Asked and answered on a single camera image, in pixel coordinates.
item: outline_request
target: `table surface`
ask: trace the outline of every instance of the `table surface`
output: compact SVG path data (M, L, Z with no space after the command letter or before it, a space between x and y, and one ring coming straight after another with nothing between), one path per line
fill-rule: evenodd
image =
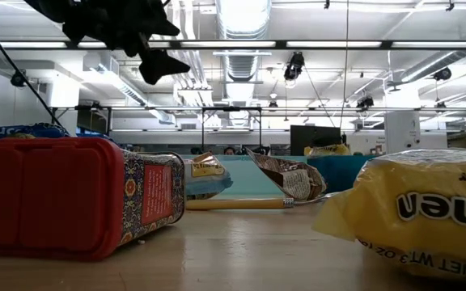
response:
M0 258L0 290L438 290L357 243L318 234L318 205L187 212L98 263Z

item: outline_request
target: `ornate patterned label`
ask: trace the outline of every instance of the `ornate patterned label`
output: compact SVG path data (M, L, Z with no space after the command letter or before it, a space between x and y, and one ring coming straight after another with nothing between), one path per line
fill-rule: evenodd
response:
M145 166L142 224L173 214L172 169L169 166Z

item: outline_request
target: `red tin box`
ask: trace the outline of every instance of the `red tin box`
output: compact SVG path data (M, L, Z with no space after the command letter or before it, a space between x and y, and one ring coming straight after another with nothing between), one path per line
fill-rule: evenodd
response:
M184 212L184 164L101 138L0 140L0 255L95 260Z

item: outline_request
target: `wooden table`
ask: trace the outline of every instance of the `wooden table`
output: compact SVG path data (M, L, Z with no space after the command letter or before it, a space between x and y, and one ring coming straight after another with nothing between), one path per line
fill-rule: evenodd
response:
M353 242L318 234L318 205L188 212L98 263L0 258L0 290L439 290Z

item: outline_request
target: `ceiling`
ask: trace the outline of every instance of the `ceiling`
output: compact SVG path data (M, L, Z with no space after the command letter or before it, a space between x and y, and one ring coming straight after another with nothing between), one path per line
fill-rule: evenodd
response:
M331 1L324 9L324 1L273 0L270 12L268 39L272 40L344 40L347 28L351 40L464 40L466 36L466 0L454 1L455 9L447 12L445 0L344 0ZM198 39L217 39L217 15L214 1L194 0L196 8L193 30ZM168 10L169 19L172 11ZM0 40L66 40L59 24L52 23L33 11L22 1L0 1ZM341 106L343 96L350 97L372 78L385 72L406 70L427 57L433 51L303 51L307 72L303 72L292 89L282 81L282 68L292 51L266 50L270 56L261 58L255 85L254 102L266 106L269 94L276 93L280 106L306 107L320 97L328 106ZM84 51L12 51L18 60L44 59L55 61L85 79L87 86L82 96L98 99L102 103L120 104L123 95L109 88L108 84L84 76L75 60ZM121 51L112 53L120 66L121 77L141 91L150 102L157 105L175 106L172 96L174 80L163 77L155 86L145 84L138 65L140 60L127 57ZM213 88L213 101L225 98L223 70L220 57L212 51L200 51L202 67L208 83ZM343 74L345 64L346 76ZM466 91L466 58L450 65L452 79L439 82L435 90L434 80L424 79L413 84L423 104ZM384 90L373 92L376 103L382 102ZM466 99L454 104L466 107Z

